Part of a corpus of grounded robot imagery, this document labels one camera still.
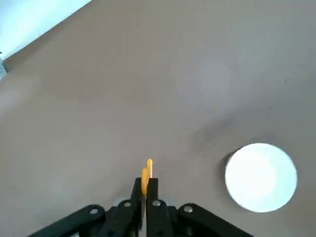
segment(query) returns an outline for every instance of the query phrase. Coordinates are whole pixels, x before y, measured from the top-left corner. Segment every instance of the beige tabletop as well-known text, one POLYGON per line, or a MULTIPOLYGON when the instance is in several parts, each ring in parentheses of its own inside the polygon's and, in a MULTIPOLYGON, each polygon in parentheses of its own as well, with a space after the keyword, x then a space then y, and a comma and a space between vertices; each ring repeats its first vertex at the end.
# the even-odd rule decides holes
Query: beige tabletop
POLYGON ((0 81, 0 236, 127 197, 147 158, 160 197, 256 237, 315 234, 316 2, 94 0, 7 62, 0 81), (243 210, 225 157, 284 149, 298 188, 243 210))

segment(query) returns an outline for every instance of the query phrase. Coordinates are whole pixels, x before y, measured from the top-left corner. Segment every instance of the white disc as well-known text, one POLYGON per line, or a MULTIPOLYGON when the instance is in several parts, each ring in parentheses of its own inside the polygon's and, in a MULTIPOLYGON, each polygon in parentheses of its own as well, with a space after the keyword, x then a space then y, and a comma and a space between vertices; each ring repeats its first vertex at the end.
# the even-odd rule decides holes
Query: white disc
POLYGON ((291 199, 297 186, 297 172, 283 150, 255 143, 231 156, 225 182, 230 196, 240 206, 253 212, 269 212, 291 199))

